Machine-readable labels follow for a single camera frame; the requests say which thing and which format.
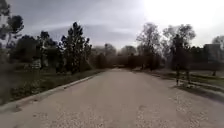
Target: sky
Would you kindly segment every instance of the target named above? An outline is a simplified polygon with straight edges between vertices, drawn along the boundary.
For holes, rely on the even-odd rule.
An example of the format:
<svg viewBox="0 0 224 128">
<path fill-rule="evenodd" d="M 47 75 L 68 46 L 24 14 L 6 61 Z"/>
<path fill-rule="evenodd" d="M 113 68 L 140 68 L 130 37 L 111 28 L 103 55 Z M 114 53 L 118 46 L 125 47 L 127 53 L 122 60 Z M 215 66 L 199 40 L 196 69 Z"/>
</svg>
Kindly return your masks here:
<svg viewBox="0 0 224 128">
<path fill-rule="evenodd" d="M 111 43 L 117 48 L 137 45 L 146 22 L 158 25 L 191 24 L 197 34 L 192 45 L 211 43 L 224 35 L 223 0 L 7 0 L 13 15 L 21 15 L 23 34 L 48 31 L 60 40 L 74 21 L 82 25 L 93 45 Z"/>
</svg>

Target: curb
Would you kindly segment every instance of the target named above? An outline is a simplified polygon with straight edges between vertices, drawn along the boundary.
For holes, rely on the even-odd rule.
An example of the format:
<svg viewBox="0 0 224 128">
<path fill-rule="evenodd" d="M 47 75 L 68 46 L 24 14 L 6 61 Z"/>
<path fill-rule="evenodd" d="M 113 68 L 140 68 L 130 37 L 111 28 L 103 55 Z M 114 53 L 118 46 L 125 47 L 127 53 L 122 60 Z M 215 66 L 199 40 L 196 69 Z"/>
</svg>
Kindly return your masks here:
<svg viewBox="0 0 224 128">
<path fill-rule="evenodd" d="M 8 112 L 8 111 L 16 111 L 17 109 L 20 109 L 21 106 L 25 106 L 25 105 L 28 105 L 32 102 L 38 102 L 40 100 L 42 100 L 43 98 L 46 98 L 56 92 L 60 92 L 60 91 L 63 91 L 73 85 L 76 85 L 76 84 L 79 84 L 79 83 L 82 83 L 82 82 L 85 82 L 87 80 L 90 80 L 92 79 L 93 77 L 101 74 L 103 72 L 100 72 L 100 73 L 97 73 L 97 74 L 94 74 L 92 76 L 89 76 L 89 77 L 86 77 L 86 78 L 83 78 L 83 79 L 80 79 L 80 80 L 77 80 L 77 81 L 74 81 L 72 83 L 69 83 L 69 84 L 66 84 L 66 85 L 62 85 L 62 86 L 59 86 L 59 87 L 56 87 L 56 88 L 53 88 L 53 89 L 50 89 L 48 91 L 45 91 L 45 92 L 42 92 L 42 93 L 39 93 L 39 94 L 36 94 L 36 95 L 32 95 L 32 96 L 29 96 L 29 97 L 26 97 L 26 98 L 23 98 L 21 100 L 18 100 L 18 101 L 13 101 L 13 102 L 10 102 L 10 103 L 7 103 L 3 106 L 0 106 L 0 114 L 1 113 L 4 113 L 4 112 Z"/>
</svg>

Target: lawn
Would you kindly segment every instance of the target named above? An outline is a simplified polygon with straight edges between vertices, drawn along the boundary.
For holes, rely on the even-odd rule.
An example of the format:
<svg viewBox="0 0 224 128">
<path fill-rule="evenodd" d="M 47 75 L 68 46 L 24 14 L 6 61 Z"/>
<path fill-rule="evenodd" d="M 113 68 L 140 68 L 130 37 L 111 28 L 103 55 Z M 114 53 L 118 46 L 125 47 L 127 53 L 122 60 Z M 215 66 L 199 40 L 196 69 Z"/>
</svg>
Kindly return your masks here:
<svg viewBox="0 0 224 128">
<path fill-rule="evenodd" d="M 74 75 L 53 71 L 16 71 L 1 74 L 0 105 L 35 95 L 55 87 L 97 74 L 103 70 L 89 70 Z"/>
</svg>

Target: road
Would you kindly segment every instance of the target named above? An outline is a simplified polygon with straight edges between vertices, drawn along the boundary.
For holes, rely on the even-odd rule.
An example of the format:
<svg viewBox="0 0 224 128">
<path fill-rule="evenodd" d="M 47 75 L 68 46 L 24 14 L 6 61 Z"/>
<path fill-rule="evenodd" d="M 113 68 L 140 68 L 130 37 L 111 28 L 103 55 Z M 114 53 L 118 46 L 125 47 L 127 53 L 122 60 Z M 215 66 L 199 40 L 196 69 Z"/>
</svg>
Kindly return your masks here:
<svg viewBox="0 0 224 128">
<path fill-rule="evenodd" d="M 175 82 L 113 69 L 0 114 L 1 128 L 224 128 L 224 104 Z"/>
</svg>

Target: green grass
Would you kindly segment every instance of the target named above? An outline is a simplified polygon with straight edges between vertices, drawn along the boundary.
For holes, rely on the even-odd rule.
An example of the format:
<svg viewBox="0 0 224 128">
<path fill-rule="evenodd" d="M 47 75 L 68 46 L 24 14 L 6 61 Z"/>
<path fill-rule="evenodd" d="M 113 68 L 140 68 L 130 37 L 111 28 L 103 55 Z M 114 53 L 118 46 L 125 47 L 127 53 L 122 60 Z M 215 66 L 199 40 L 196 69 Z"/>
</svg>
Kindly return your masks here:
<svg viewBox="0 0 224 128">
<path fill-rule="evenodd" d="M 0 94 L 0 104 L 22 99 L 35 95 L 61 85 L 65 85 L 79 79 L 97 74 L 103 70 L 90 70 L 74 75 L 58 75 L 51 71 L 20 71 L 7 74 L 14 80 L 13 86 L 8 87 L 8 91 Z"/>
</svg>

